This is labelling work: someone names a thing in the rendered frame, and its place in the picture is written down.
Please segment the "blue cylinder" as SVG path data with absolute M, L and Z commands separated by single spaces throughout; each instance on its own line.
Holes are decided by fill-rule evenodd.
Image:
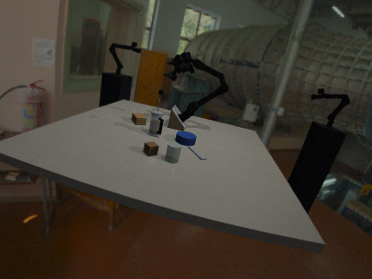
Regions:
M 187 131 L 178 131 L 175 141 L 184 146 L 194 146 L 197 136 Z

